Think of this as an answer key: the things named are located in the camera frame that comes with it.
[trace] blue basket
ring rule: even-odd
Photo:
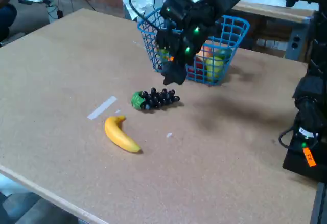
[[[160,15],[160,8],[150,13],[146,19],[159,28],[164,27],[164,18]],[[217,85],[223,79],[237,48],[250,28],[244,19],[222,16],[216,21],[217,29],[220,25],[220,36],[212,36],[202,46],[201,51],[194,57],[193,65],[186,65],[187,79],[208,85]],[[158,50],[155,44],[157,30],[146,21],[138,23],[143,41],[153,68],[160,72],[162,63],[171,59],[165,50]]]

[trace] orange tag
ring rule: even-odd
[[[305,154],[305,156],[307,158],[307,161],[308,161],[309,166],[310,167],[316,166],[317,164],[316,164],[315,160],[313,159],[313,156],[311,154],[310,149],[307,148],[307,147],[306,148],[303,148],[303,152],[304,152],[304,154]]]

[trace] red fruit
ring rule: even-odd
[[[197,59],[199,59],[201,62],[204,58],[209,58],[213,55],[213,51],[211,48],[207,46],[202,46],[199,53],[197,53]]]
[[[194,73],[188,73],[188,77],[194,79],[195,75],[194,75]],[[198,75],[198,73],[197,73],[196,79],[203,80],[203,75]]]
[[[188,67],[188,73],[194,73],[194,68],[192,66]]]
[[[203,75],[203,70],[196,69],[196,74]]]
[[[203,64],[200,60],[195,61],[195,66],[196,68],[203,69]]]

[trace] banana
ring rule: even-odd
[[[141,152],[141,148],[118,127],[125,120],[125,116],[112,116],[107,118],[104,130],[107,136],[120,148],[133,153]]]

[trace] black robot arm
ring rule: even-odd
[[[174,61],[162,70],[164,84],[183,84],[186,78],[185,65],[192,65],[209,36],[217,32],[216,20],[231,10],[240,0],[166,0],[160,14],[165,19],[166,29],[159,29],[156,43],[166,49]]]
[[[166,0],[160,11],[165,19],[164,29],[157,30],[158,48],[166,49],[173,61],[163,65],[164,84],[182,84],[186,78],[185,65],[192,65],[209,36],[215,35],[215,21],[240,0]],[[286,0],[292,7],[299,0]],[[301,0],[319,3],[314,17],[314,39],[307,73],[299,82],[293,98],[299,110],[294,124],[283,132],[279,142],[288,149],[283,167],[293,172],[327,183],[327,0]],[[290,143],[283,136],[292,133]]]

